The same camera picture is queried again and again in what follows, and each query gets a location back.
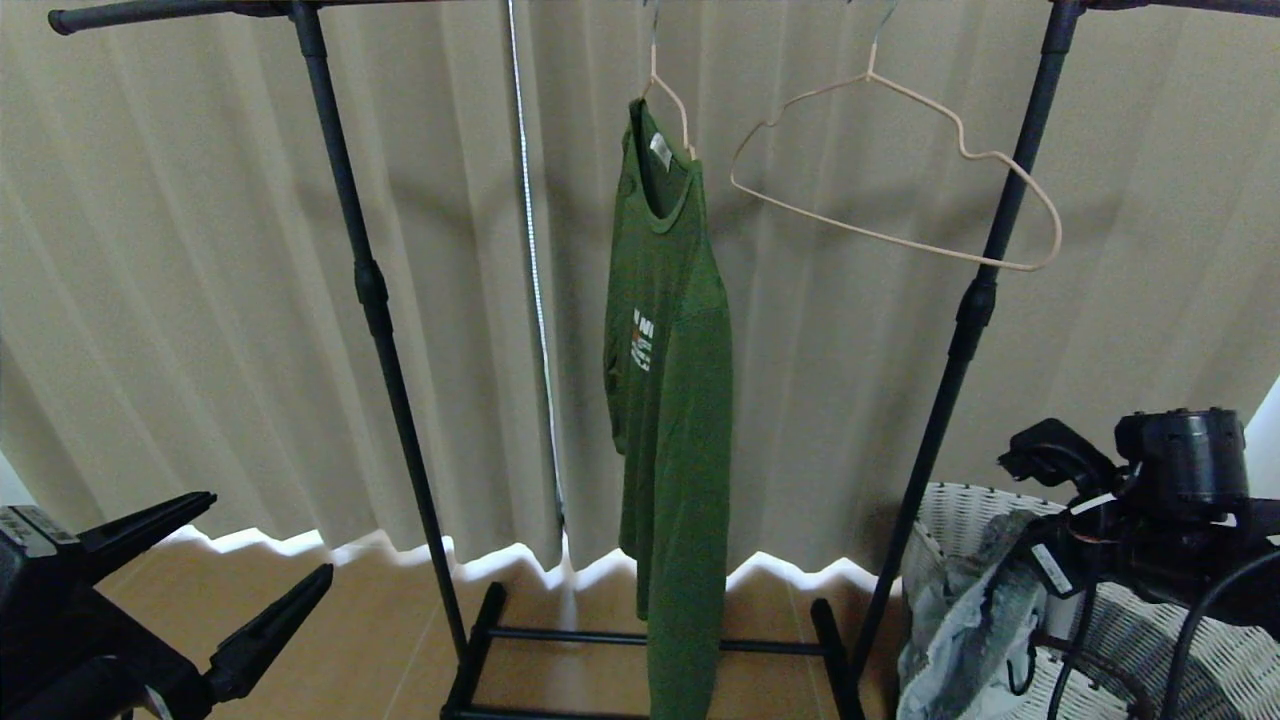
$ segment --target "curtain fold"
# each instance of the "curtain fold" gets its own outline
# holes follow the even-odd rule
[[[293,28],[172,20],[59,37],[0,15],[0,447],[87,527],[188,489],[202,529],[384,528],[421,542]],[[884,6],[664,3],[735,334],[731,564],[874,568],[974,266],[844,234],[727,182],[786,99],[865,68]],[[612,200],[653,4],[326,9],[330,64],[444,530],[460,560],[617,544],[602,386]],[[877,69],[1011,151],[1047,4],[904,1]],[[512,54],[509,31],[517,42]],[[1133,410],[1248,419],[1280,374],[1276,20],[1146,8],[1080,20],[1036,176],[1060,259],[1001,273],[934,479],[1009,488],[1048,416],[1110,450]],[[525,217],[515,60],[532,215]],[[677,132],[675,108],[654,113]],[[740,177],[902,237],[980,251],[1004,173],[883,90],[795,108]],[[527,231],[543,291],[534,302]],[[1038,258],[1027,202],[1010,258]],[[538,314],[548,340],[543,380]],[[548,392],[553,402],[548,404]],[[1016,488],[1061,498],[1044,488]]]
[[[575,562],[616,542],[621,465],[600,384],[611,202],[626,104],[648,74],[653,4],[517,4],[540,155],[552,388]],[[785,100],[865,69],[886,5],[664,3],[658,68],[689,109],[735,334],[731,565],[763,550],[808,570],[874,569],[975,266],[849,236],[728,184],[737,143]],[[1047,4],[905,1],[877,70],[1012,152]],[[1062,213],[1061,258],[1001,273],[934,479],[1009,488],[995,459],[1055,415],[1111,450],[1138,409],[1221,405],[1243,419],[1280,373],[1280,26],[1147,8],[1088,13],[1036,176]],[[668,133],[675,106],[653,94]],[[1005,173],[965,163],[950,123],[888,91],[797,105],[742,156],[751,187],[900,237],[980,252]],[[1024,204],[1010,259],[1039,258]],[[1041,487],[1018,488],[1059,495]]]
[[[211,534],[420,544],[291,23],[59,37],[52,6],[0,22],[6,454],[81,523],[198,488]],[[444,530],[553,565],[506,9],[321,22]]]

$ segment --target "brown floor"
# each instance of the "brown floor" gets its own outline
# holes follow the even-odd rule
[[[381,543],[348,547],[333,588],[253,693],[215,710],[216,719],[439,717],[454,674],[452,643],[430,566]],[[206,541],[163,544],[101,583],[105,594],[198,667],[218,642],[320,562],[323,548],[287,556],[268,543],[220,553]],[[632,612],[635,578],[614,568],[589,587],[548,589],[529,561],[458,583],[466,623],[474,621],[492,580],[507,583],[504,623],[644,632]],[[867,597],[847,579],[801,591],[769,569],[754,568],[727,598],[726,637],[813,641],[808,609],[826,597],[850,643]],[[896,687],[895,647],[901,610],[892,609],[861,694],[870,717],[887,716]],[[477,702],[557,710],[646,712],[641,648],[495,642]],[[712,717],[836,719],[820,660],[726,653]]]

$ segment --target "shirt logo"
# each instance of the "shirt logo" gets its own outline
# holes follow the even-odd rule
[[[641,315],[639,309],[632,314],[632,320],[635,325],[631,328],[631,359],[648,373],[653,364],[653,320]]]

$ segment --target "laundry basket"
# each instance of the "laundry basket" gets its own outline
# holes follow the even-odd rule
[[[908,596],[943,557],[975,552],[987,523],[1012,510],[1048,515],[1062,506],[993,488],[931,483],[902,559]],[[1185,615],[1179,607],[1152,605],[1121,585],[1103,583],[1098,585],[1085,648],[1143,683],[1158,714],[1169,660]],[[1053,653],[1038,648],[1027,701],[1002,720],[1043,720],[1060,669]],[[1128,716],[1128,694],[1116,680],[1091,678],[1083,670],[1071,673],[1059,711],[1061,720]],[[1263,630],[1206,619],[1183,679],[1179,717],[1280,720],[1280,644]]]

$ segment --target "beige hanger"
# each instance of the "beige hanger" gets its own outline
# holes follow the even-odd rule
[[[1048,199],[1048,195],[1039,186],[1039,183],[1036,182],[1036,179],[1032,178],[1032,176],[1028,174],[1027,170],[1024,170],[1021,167],[1019,167],[1018,163],[1014,163],[1012,159],[1010,159],[1009,155],[1005,155],[1004,152],[1000,152],[1000,151],[996,151],[996,150],[988,150],[986,152],[970,152],[965,147],[965,145],[964,145],[964,122],[960,120],[959,115],[956,115],[952,110],[950,110],[948,108],[943,106],[942,104],[940,104],[940,102],[937,102],[934,100],[931,100],[931,99],[920,95],[919,92],[915,92],[914,90],[909,90],[906,87],[902,87],[901,85],[899,85],[899,83],[896,83],[896,82],[893,82],[893,81],[891,81],[891,79],[888,79],[888,78],[886,78],[886,77],[879,76],[879,74],[876,73],[876,49],[879,45],[879,31],[881,31],[881,28],[884,27],[884,23],[888,22],[890,15],[893,14],[893,10],[896,8],[897,8],[897,1],[895,0],[893,6],[890,8],[888,14],[884,15],[884,19],[881,20],[879,28],[877,28],[877,31],[876,31],[876,37],[874,37],[874,40],[872,40],[870,59],[867,61],[867,72],[864,72],[863,74],[855,77],[854,79],[849,79],[849,81],[845,81],[845,82],[838,82],[836,85],[828,85],[827,87],[822,87],[822,88],[818,88],[818,90],[812,90],[809,92],[805,92],[804,95],[797,95],[797,96],[792,97],[791,100],[787,100],[782,105],[782,108],[778,109],[778,113],[777,113],[777,115],[773,117],[773,119],[771,119],[771,120],[762,120],[760,123],[758,123],[754,128],[751,128],[751,132],[746,133],[746,137],[742,138],[742,142],[737,146],[737,150],[733,152],[733,160],[730,164],[728,181],[733,184],[733,187],[741,190],[742,192],[746,192],[748,195],[755,196],[755,197],[758,197],[760,200],[764,200],[765,202],[769,202],[772,205],[777,205],[778,208],[782,208],[785,210],[791,210],[792,213],[799,213],[800,215],[804,215],[806,218],[813,218],[814,220],[819,220],[819,222],[827,223],[828,225],[835,225],[835,227],[841,228],[841,229],[846,229],[846,231],[855,232],[855,233],[859,233],[859,234],[864,234],[864,236],[868,236],[868,237],[874,237],[877,240],[883,240],[886,242],[892,242],[895,245],[902,245],[905,247],[913,247],[915,250],[924,250],[925,252],[936,252],[938,255],[946,255],[948,258],[959,258],[961,260],[970,260],[970,261],[979,263],[979,264],[983,264],[983,265],[992,265],[995,268],[1005,268],[1005,269],[1009,269],[1009,270],[1021,270],[1021,272],[1027,272],[1027,273],[1039,270],[1041,268],[1043,268],[1043,266],[1048,265],[1050,263],[1052,263],[1053,259],[1057,258],[1059,250],[1062,247],[1062,219],[1059,217],[1057,208],[1053,206],[1053,201]],[[982,255],[972,255],[969,252],[960,252],[960,251],[956,251],[956,250],[947,250],[945,247],[937,247],[937,246],[933,246],[933,245],[927,245],[927,243],[923,243],[923,242],[915,242],[915,241],[911,241],[911,240],[902,240],[900,237],[893,237],[891,234],[884,234],[882,232],[877,232],[877,231],[872,231],[872,229],[867,229],[867,228],[860,228],[858,225],[851,225],[849,223],[842,223],[840,220],[835,220],[835,219],[819,215],[817,213],[813,213],[810,210],[805,210],[803,208],[796,208],[795,205],[783,202],[781,200],[776,200],[773,197],[769,197],[769,196],[764,195],[763,192],[759,192],[756,190],[751,190],[750,187],[746,187],[746,186],[744,186],[744,184],[741,184],[741,183],[737,182],[737,178],[733,177],[733,173],[737,169],[737,159],[742,154],[742,150],[751,141],[751,138],[755,137],[755,133],[759,132],[760,128],[763,128],[765,126],[771,127],[771,128],[772,127],[777,127],[778,122],[782,119],[783,113],[787,111],[787,108],[795,105],[796,102],[800,102],[801,100],[808,100],[810,97],[817,97],[819,95],[826,95],[827,92],[832,92],[832,91],[840,90],[842,87],[849,87],[849,86],[856,85],[859,82],[874,82],[877,85],[884,86],[884,87],[892,90],[893,92],[897,92],[899,95],[905,95],[906,97],[910,97],[911,100],[914,100],[914,101],[916,101],[916,102],[919,102],[919,104],[922,104],[922,105],[924,105],[924,106],[927,106],[927,108],[929,108],[929,109],[932,109],[932,110],[934,110],[937,113],[941,113],[942,115],[946,115],[946,118],[950,119],[951,123],[955,124],[955,127],[956,127],[956,150],[960,152],[960,156],[964,158],[965,160],[992,160],[993,159],[993,160],[998,160],[1000,163],[1007,165],[1009,169],[1012,170],[1014,173],[1018,173],[1018,177],[1023,178],[1023,181],[1027,183],[1027,187],[1029,187],[1032,190],[1032,192],[1036,193],[1036,197],[1038,197],[1039,201],[1044,205],[1044,208],[1048,210],[1050,218],[1052,218],[1052,220],[1053,220],[1053,245],[1050,249],[1048,255],[1046,255],[1039,261],[1032,263],[1032,264],[1028,265],[1028,264],[1023,264],[1023,263],[1010,263],[1007,260],[993,260],[991,258],[983,258]]]
[[[694,150],[694,146],[689,142],[689,113],[685,111],[685,104],[681,102],[680,96],[676,95],[676,91],[672,90],[669,85],[663,82],[660,77],[658,77],[658,10],[659,9],[662,9],[662,0],[654,0],[653,35],[649,36],[649,82],[646,82],[644,90],[640,91],[640,97],[644,99],[644,96],[649,95],[649,88],[655,85],[667,91],[667,97],[671,97],[671,101],[675,102],[676,108],[680,109],[680,129],[684,133],[685,138],[685,152],[689,152],[690,160],[696,160],[698,151]]]

